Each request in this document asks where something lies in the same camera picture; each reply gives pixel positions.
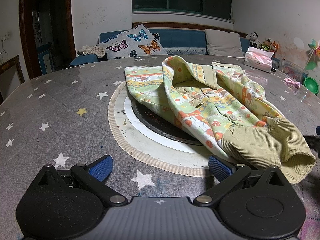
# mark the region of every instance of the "pink hair tie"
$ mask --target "pink hair tie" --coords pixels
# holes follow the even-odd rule
[[[293,85],[296,88],[300,88],[300,82],[295,82],[294,80],[292,80],[291,78],[285,78],[284,81],[289,84],[289,85]]]

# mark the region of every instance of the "brown door frame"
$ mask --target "brown door frame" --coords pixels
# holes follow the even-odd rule
[[[66,0],[67,31],[71,59],[76,58],[75,42],[73,38],[71,0]],[[19,0],[19,26],[22,51],[29,78],[41,76],[41,68],[36,51],[36,42],[33,33],[32,0]]]

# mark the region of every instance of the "doorway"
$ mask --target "doorway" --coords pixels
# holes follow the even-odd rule
[[[19,22],[30,79],[67,68],[76,57],[71,0],[19,0]]]

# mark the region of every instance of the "pink tissue package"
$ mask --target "pink tissue package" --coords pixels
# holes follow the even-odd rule
[[[249,47],[248,51],[245,53],[244,64],[270,73],[272,67],[271,57],[273,53],[274,52]]]

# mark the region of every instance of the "plush toy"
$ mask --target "plush toy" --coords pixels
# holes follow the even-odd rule
[[[263,49],[264,51],[270,51],[271,44],[271,39],[265,39],[261,46],[261,49]]]
[[[258,40],[258,34],[256,32],[251,33],[249,43],[251,47],[254,47],[256,49],[261,48],[261,42]]]
[[[276,41],[274,41],[270,47],[270,51],[274,52],[273,57],[276,56],[276,52],[277,52],[278,48],[279,48],[279,44]]]

